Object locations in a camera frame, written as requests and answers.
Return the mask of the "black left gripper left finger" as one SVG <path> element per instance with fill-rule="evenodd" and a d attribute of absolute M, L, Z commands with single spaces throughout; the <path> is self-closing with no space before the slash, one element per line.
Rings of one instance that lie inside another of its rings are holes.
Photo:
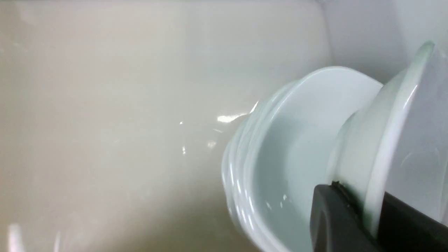
<path fill-rule="evenodd" d="M 309 233 L 314 252 L 382 252 L 361 221 L 356 199 L 342 185 L 314 188 Z"/>

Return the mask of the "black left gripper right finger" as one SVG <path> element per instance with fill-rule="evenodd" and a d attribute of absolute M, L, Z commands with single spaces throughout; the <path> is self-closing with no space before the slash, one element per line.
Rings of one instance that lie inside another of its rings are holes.
<path fill-rule="evenodd" d="M 448 228 L 386 192 L 377 241 L 385 252 L 446 252 Z"/>

